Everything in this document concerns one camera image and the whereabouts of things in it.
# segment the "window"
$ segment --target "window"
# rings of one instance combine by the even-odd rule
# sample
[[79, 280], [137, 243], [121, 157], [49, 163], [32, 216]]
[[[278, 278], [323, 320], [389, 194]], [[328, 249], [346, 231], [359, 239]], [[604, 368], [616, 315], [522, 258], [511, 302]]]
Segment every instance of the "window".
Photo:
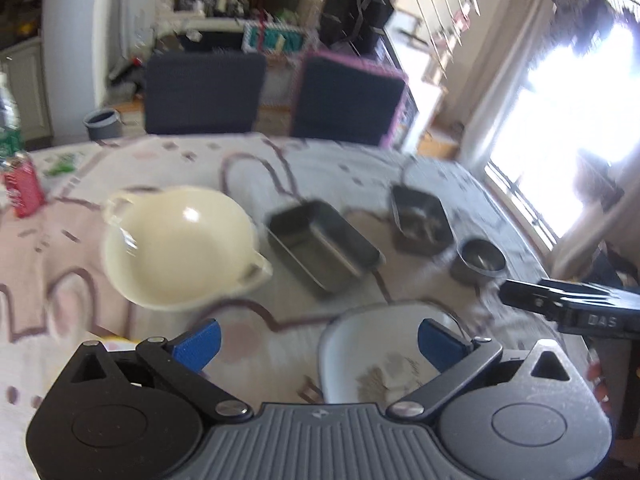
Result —
[[623, 25], [585, 57], [557, 48], [529, 71], [500, 128], [486, 173], [549, 248], [582, 211], [573, 190], [578, 150], [613, 164], [640, 140], [633, 52]]

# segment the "green bottle label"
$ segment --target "green bottle label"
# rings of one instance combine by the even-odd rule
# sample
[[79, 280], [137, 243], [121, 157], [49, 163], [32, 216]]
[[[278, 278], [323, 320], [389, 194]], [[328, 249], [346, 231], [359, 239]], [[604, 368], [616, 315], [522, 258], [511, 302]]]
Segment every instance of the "green bottle label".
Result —
[[0, 158], [14, 156], [24, 147], [20, 130], [0, 128]]

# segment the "chair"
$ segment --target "chair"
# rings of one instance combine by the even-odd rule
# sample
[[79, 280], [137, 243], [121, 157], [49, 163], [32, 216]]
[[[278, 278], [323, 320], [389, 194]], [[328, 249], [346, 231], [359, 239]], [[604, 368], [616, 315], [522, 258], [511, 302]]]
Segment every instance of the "chair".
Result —
[[147, 132], [250, 132], [266, 67], [261, 54], [170, 52], [153, 56], [146, 67]]
[[310, 54], [292, 114], [292, 137], [389, 147], [404, 105], [406, 75], [370, 60]]

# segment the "white plate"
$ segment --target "white plate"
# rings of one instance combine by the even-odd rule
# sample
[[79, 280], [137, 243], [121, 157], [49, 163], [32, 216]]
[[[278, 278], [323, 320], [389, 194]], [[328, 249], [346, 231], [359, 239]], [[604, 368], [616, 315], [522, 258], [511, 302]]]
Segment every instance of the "white plate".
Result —
[[467, 338], [440, 307], [418, 301], [352, 310], [331, 323], [318, 356], [325, 401], [384, 409], [439, 375], [418, 349], [418, 327], [427, 318]]

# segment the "screw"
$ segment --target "screw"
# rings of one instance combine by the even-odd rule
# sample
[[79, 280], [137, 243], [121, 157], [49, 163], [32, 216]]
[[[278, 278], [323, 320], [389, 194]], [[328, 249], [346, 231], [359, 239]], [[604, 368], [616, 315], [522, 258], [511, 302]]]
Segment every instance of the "screw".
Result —
[[249, 411], [249, 407], [242, 400], [223, 400], [216, 406], [216, 411], [222, 416], [239, 416]]
[[414, 418], [424, 413], [424, 407], [412, 400], [396, 402], [391, 405], [390, 410], [398, 418]]

